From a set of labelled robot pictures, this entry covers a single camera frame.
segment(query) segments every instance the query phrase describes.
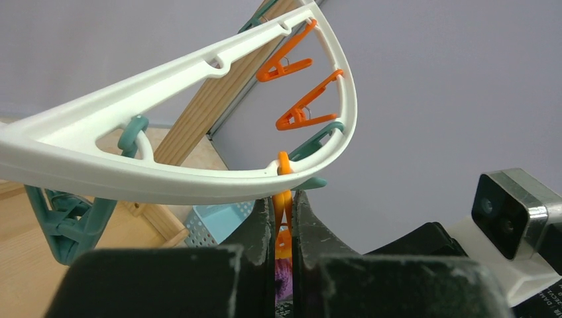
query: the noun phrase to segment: floor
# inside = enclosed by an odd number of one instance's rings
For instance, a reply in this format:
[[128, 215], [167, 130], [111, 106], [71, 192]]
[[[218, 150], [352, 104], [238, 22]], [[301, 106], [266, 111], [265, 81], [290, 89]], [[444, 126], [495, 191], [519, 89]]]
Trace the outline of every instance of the floor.
[[[167, 132], [168, 129], [147, 130], [153, 148]], [[104, 151], [116, 152], [118, 138], [115, 132], [97, 144]], [[206, 138], [182, 165], [226, 170]], [[170, 210], [184, 222], [192, 207], [173, 205]], [[164, 239], [144, 217], [131, 217], [124, 206], [118, 205], [97, 247], [150, 248], [163, 243]], [[0, 200], [0, 317], [41, 317], [66, 268], [53, 259], [27, 196], [22, 193]]]

